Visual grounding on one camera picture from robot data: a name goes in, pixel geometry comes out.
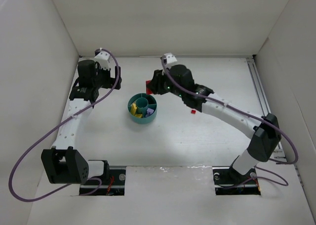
round divided container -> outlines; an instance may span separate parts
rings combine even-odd
[[[142,118],[136,117],[132,115],[132,113],[130,112],[132,109],[133,103],[135,103],[137,107],[136,114],[141,114]],[[128,101],[127,109],[133,121],[135,121],[138,124],[147,124],[147,123],[152,122],[157,115],[157,102],[152,95],[149,95],[146,93],[139,93],[139,94],[134,95]],[[148,112],[151,112],[152,110],[154,112],[150,116],[146,117]]]

screw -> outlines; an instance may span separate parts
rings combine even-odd
[[[253,179],[254,179],[254,178],[257,178],[257,174],[254,173],[254,172],[252,172],[252,173],[250,173],[250,177],[253,178]]]
[[[125,174],[120,174],[120,175],[118,176],[118,178],[119,178],[120,181],[124,181],[124,180],[125,180],[125,177],[126,177]]]
[[[214,173],[214,179],[215,179],[216,181],[218,181],[218,180],[220,179],[219,176],[220,176],[220,175],[219,175],[218,172],[215,172],[215,173]]]

white table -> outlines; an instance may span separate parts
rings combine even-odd
[[[191,114],[172,94],[155,96],[158,113],[151,124],[134,123],[127,102],[145,92],[145,81],[161,69],[159,58],[118,61],[122,88],[94,108],[78,150],[88,159],[134,166],[127,168],[125,196],[71,196],[79,192],[79,186],[72,185],[35,202],[28,225],[314,224],[294,166],[261,164],[285,176],[288,187],[260,180],[262,196],[216,196],[211,166],[230,165],[249,140],[214,117]],[[245,111],[262,113],[245,59],[179,61],[192,70],[197,83]],[[258,175],[272,177],[261,171]],[[37,196],[56,187],[43,174]]]

purple block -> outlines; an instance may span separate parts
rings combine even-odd
[[[154,113],[154,110],[153,110],[153,109],[151,109],[151,108],[148,108],[148,109],[147,109],[147,114],[151,115],[151,114],[153,114],[153,113]]]

